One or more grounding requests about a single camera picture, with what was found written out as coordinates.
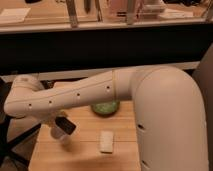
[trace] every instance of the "chair leg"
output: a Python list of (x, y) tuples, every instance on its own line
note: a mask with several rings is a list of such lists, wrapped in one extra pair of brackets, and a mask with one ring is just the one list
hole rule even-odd
[(9, 151), (8, 152), (8, 156), (22, 164), (24, 164), (25, 166), (29, 166), (29, 160), (25, 159), (24, 157), (18, 155), (17, 153), (13, 152), (13, 151)]
[(5, 158), (4, 155), (0, 155), (0, 168), (1, 168), (2, 164), (3, 164), (3, 162), (4, 162), (4, 158)]
[(22, 133), (21, 135), (19, 135), (15, 139), (9, 141), (8, 144), (7, 144), (8, 148), (12, 149), (16, 145), (18, 145), (20, 142), (22, 142), (24, 139), (26, 139), (27, 137), (29, 137), (30, 135), (32, 135), (32, 133), (34, 133), (40, 127), (41, 127), (41, 124), (38, 124), (38, 125), (32, 127), (31, 129), (27, 130), (26, 132)]

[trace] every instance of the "wooden table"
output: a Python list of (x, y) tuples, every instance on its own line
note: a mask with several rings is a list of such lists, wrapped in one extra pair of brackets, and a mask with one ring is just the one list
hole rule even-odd
[[(140, 171), (132, 102), (122, 102), (119, 111), (102, 118), (89, 106), (65, 110), (77, 125), (70, 143), (62, 145), (42, 125), (29, 171)], [(99, 152), (100, 132), (114, 132), (113, 154)]]
[[(78, 19), (82, 21), (96, 21), (96, 10), (94, 6), (94, 1), (92, 1), (91, 13), (86, 14), (83, 8), (83, 0), (77, 0), (76, 9), (78, 13)], [(106, 0), (100, 0), (102, 15), (104, 22), (115, 22), (115, 21), (125, 21), (124, 18), (113, 18), (108, 15), (108, 7)], [(177, 9), (183, 11), (193, 12), (195, 17), (200, 17), (206, 10), (206, 7), (191, 6), (186, 7), (181, 4), (166, 4), (167, 8)], [(67, 12), (67, 7), (65, 3), (57, 3), (55, 0), (42, 0), (37, 3), (26, 4), (25, 0), (0, 0), (0, 13), (5, 8), (30, 8), (30, 12), (25, 18), (24, 22), (12, 23), (12, 24), (1, 24), (1, 26), (25, 26), (25, 25), (42, 25), (42, 24), (61, 24), (68, 23), (69, 16)]]

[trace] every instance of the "white block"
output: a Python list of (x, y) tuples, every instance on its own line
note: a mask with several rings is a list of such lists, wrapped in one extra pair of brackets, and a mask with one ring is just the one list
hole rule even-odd
[(113, 153), (113, 137), (114, 137), (113, 132), (101, 131), (100, 152), (102, 152), (102, 153)]

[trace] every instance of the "metal stand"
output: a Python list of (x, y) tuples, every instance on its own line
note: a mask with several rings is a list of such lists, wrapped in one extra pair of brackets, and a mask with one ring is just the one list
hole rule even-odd
[(210, 4), (204, 16), (206, 18), (206, 21), (211, 21), (213, 17), (213, 0), (210, 1)]
[[(66, 0), (67, 10), (70, 18), (70, 24), (72, 28), (78, 27), (78, 17), (76, 13), (75, 0)], [(95, 7), (97, 10), (97, 19), (98, 21), (102, 21), (101, 7), (99, 0), (95, 0)]]
[(132, 25), (134, 23), (135, 3), (136, 3), (136, 0), (127, 1), (126, 23), (128, 25)]

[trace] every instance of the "wooden tabletop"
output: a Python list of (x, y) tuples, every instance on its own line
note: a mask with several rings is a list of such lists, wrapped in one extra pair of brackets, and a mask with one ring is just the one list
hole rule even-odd
[[(53, 139), (42, 125), (29, 171), (140, 171), (132, 102), (121, 102), (119, 111), (102, 118), (89, 106), (65, 110), (77, 125), (66, 145)], [(101, 131), (114, 132), (113, 154), (99, 151)]]

